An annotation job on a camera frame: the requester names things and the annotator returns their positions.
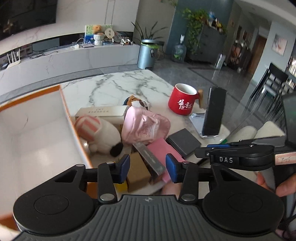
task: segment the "floor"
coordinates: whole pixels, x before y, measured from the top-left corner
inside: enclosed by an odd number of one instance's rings
[[[248,125],[260,129],[266,121],[245,109],[256,87],[250,75],[238,74],[228,67],[215,71],[209,65],[177,64],[168,59],[157,61],[153,72],[172,85],[186,83],[196,89],[203,89],[205,99],[212,86],[226,89],[227,96],[222,123],[230,132]]]
[[[125,65],[66,74],[36,82],[6,93],[0,96],[0,103],[29,93],[33,90],[70,80],[137,69],[138,67],[136,65]],[[252,82],[250,75],[238,74],[228,67],[222,67],[220,71],[215,71],[209,65],[188,63],[178,64],[169,59],[156,61],[153,72],[171,85],[186,83],[196,89],[203,89],[205,100],[207,100],[209,89],[212,86],[226,89],[227,96],[222,123],[230,130],[230,132],[233,132],[236,129],[241,129],[247,125],[252,125],[256,129],[259,129],[265,122],[264,118],[258,117],[258,115],[254,113],[248,111],[245,113],[246,103],[256,87],[256,84]]]

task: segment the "pink striped plush toy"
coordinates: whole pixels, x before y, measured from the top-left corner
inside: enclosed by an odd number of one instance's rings
[[[75,128],[78,135],[87,140],[91,152],[115,157],[123,149],[119,131],[106,120],[84,115],[76,120]]]

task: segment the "blue wall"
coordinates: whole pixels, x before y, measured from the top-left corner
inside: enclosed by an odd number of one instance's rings
[[[227,26],[232,4],[233,0],[179,0],[168,38],[166,53],[171,54],[172,48],[179,43],[181,34],[185,35],[186,33],[186,20],[182,17],[181,10],[189,8],[194,11],[202,8],[207,12],[213,11],[216,18]]]

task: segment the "white box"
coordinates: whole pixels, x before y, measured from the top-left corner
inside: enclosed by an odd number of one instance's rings
[[[15,200],[66,169],[92,165],[59,86],[0,106],[0,220]]]
[[[128,108],[128,105],[80,108],[76,113],[75,118],[82,115],[90,115],[93,117],[100,117],[112,124],[122,125]]]

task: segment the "plush toy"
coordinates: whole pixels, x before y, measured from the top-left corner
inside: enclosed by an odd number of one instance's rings
[[[80,137],[87,140],[89,150],[118,156],[123,144],[118,130],[108,121],[84,115],[79,117],[75,122],[75,128]]]
[[[98,34],[99,32],[101,32],[101,30],[102,30],[101,25],[94,25],[93,26],[93,34]]]
[[[131,95],[130,97],[128,97],[123,105],[128,105],[128,106],[133,106],[133,107],[144,107],[146,108],[146,110],[148,110],[148,105],[145,101]]]

